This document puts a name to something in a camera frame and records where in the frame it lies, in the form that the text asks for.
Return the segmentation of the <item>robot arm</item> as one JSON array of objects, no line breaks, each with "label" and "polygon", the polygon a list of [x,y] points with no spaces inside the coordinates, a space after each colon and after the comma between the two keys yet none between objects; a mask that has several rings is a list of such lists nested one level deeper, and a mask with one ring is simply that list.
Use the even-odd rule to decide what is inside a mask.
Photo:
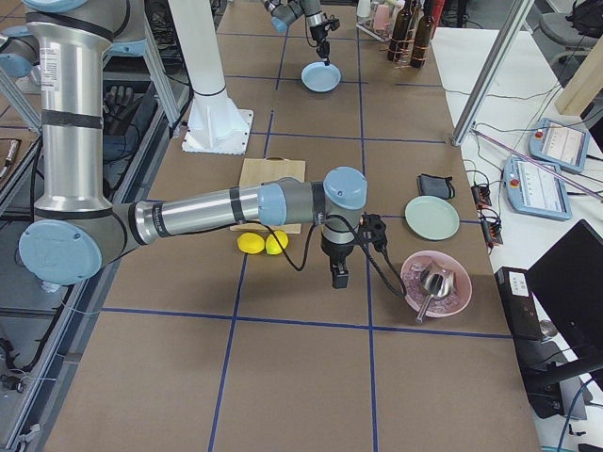
[{"label": "robot arm", "polygon": [[314,42],[310,43],[310,46],[316,49],[325,66],[331,64],[328,34],[339,27],[339,20],[324,13],[318,0],[268,0],[263,4],[270,15],[272,26],[279,33],[286,32],[298,19],[304,18]]},{"label": "robot arm", "polygon": [[26,22],[40,45],[44,191],[18,250],[25,267],[70,285],[160,237],[236,224],[321,227],[333,285],[347,284],[367,180],[332,169],[322,181],[283,178],[189,199],[113,204],[103,192],[103,57],[113,45],[145,47],[140,1],[30,1]]}]

